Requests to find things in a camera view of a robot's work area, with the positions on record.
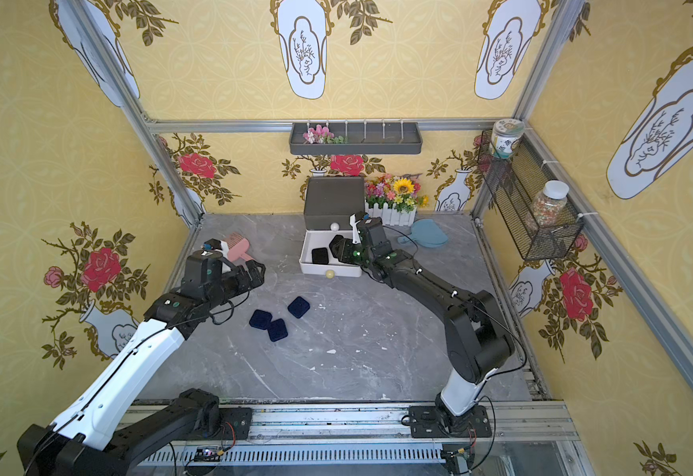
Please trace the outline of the black brooch box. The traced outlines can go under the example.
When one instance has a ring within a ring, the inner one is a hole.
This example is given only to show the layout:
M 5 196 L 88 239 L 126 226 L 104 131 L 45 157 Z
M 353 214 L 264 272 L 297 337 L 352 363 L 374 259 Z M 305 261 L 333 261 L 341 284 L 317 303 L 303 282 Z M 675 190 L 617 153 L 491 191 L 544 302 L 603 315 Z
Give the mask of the black brooch box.
M 345 238 L 342 235 L 335 235 L 329 243 L 329 249 L 335 257 L 339 257 L 345 249 Z
M 330 264 L 330 252 L 326 247 L 314 248 L 311 251 L 311 261 L 315 265 L 329 265 Z

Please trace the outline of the white drawer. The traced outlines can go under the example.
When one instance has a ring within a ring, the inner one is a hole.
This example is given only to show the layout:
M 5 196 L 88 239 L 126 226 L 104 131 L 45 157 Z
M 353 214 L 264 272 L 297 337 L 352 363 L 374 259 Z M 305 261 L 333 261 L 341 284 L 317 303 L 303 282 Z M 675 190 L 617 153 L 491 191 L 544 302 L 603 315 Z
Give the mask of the white drawer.
M 342 263 L 331 252 L 329 245 L 337 236 L 352 241 L 352 233 L 346 231 L 306 231 L 299 259 L 303 274 L 326 278 L 362 277 L 360 267 Z

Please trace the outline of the blue brooch box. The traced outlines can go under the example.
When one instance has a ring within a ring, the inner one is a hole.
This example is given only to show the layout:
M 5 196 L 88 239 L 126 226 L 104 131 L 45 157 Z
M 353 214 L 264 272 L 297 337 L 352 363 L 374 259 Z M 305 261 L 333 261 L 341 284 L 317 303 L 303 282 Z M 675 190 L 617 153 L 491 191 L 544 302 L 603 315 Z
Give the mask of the blue brooch box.
M 274 319 L 267 327 L 268 337 L 271 342 L 277 342 L 286 338 L 289 333 L 284 319 Z
M 289 303 L 287 311 L 289 311 L 290 315 L 293 315 L 293 317 L 300 319 L 310 311 L 310 308 L 310 303 L 304 299 L 304 297 L 296 297 Z
M 267 330 L 269 329 L 272 321 L 272 313 L 269 313 L 269 311 L 263 311 L 262 309 L 256 309 L 249 319 L 249 325 L 255 329 Z

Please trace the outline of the blue brooch box bottom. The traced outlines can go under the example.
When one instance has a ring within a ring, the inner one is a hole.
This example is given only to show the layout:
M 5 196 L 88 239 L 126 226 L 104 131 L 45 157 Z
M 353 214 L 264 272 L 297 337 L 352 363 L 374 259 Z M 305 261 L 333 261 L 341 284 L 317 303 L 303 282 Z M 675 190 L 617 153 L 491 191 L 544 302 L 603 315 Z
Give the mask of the blue brooch box bottom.
M 289 333 L 284 319 L 274 319 L 267 327 L 268 337 L 271 342 L 277 342 L 286 338 Z

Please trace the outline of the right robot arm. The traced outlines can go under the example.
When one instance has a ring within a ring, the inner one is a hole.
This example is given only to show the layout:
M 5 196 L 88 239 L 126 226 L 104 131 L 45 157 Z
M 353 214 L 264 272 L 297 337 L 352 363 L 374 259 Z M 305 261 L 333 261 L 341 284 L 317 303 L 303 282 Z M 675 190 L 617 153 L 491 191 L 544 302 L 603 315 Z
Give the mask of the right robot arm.
M 412 297 L 440 319 L 452 372 L 439 399 L 448 416 L 467 414 L 481 400 L 485 383 L 516 350 L 493 295 L 448 283 L 388 242 L 366 247 L 350 238 L 334 238 L 329 249 L 339 262 L 361 267 L 372 279 Z

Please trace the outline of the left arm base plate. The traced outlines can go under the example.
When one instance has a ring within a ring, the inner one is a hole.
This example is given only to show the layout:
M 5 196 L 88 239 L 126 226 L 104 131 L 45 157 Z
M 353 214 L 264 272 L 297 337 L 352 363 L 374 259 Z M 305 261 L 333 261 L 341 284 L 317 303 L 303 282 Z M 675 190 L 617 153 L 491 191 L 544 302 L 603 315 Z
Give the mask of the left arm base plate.
M 201 411 L 194 434 L 203 440 L 247 440 L 252 417 L 252 408 L 211 407 Z

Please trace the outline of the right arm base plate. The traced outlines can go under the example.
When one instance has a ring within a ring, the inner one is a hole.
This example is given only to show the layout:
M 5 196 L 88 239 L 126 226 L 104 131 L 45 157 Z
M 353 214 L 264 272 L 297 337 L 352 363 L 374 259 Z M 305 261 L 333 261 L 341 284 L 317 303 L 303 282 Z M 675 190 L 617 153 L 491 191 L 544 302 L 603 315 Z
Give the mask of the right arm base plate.
M 443 407 L 415 406 L 400 420 L 402 426 L 410 428 L 412 438 L 491 438 L 492 422 L 482 405 L 457 417 Z

